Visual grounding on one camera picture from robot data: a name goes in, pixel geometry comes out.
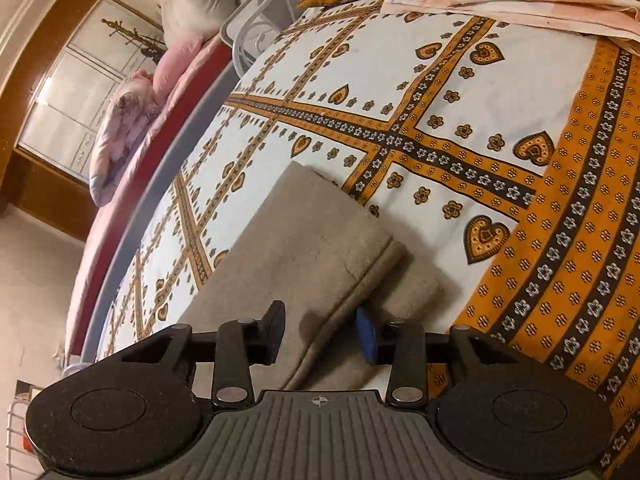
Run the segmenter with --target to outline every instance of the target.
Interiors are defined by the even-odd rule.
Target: beige pillow
[[[206,41],[218,33],[236,7],[236,0],[164,0],[164,42],[171,47],[176,41],[193,36]]]

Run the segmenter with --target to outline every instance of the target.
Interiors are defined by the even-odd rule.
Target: round black pad
[[[78,397],[71,406],[71,415],[89,430],[115,431],[135,423],[145,410],[145,398],[140,394],[102,388]]]
[[[200,416],[191,390],[170,370],[105,360],[35,397],[25,427],[47,467],[77,476],[123,476],[184,450]]]
[[[504,478],[557,479],[604,452],[612,430],[593,392],[549,370],[483,367],[442,397],[437,430],[468,462]]]
[[[551,431],[566,419],[562,400],[535,390],[513,390],[494,400],[494,415],[517,431]]]

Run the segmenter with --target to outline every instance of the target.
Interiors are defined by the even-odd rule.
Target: ribbed rubber pad
[[[47,474],[44,478],[63,477]],[[379,402],[375,392],[362,391],[266,392],[257,406],[215,416],[190,450],[174,462],[137,478],[488,480],[494,477],[451,455],[423,416],[391,410]]]

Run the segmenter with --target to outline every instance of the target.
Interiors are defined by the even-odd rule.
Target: black device
[[[42,478],[555,480],[609,441],[609,410],[575,381],[468,326],[375,327],[363,310],[367,360],[392,365],[385,401],[374,390],[255,399],[250,365],[275,362],[285,318],[275,301],[217,333],[176,324],[52,384],[26,415]],[[197,362],[215,362],[211,399],[191,391]],[[429,400],[435,362],[450,381]]]

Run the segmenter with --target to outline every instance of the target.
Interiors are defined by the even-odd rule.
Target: metal rivet
[[[395,400],[400,402],[417,402],[422,398],[422,392],[412,386],[401,386],[391,393]]]
[[[220,388],[216,393],[216,397],[222,402],[240,402],[241,400],[245,400],[247,395],[246,390],[239,386]]]

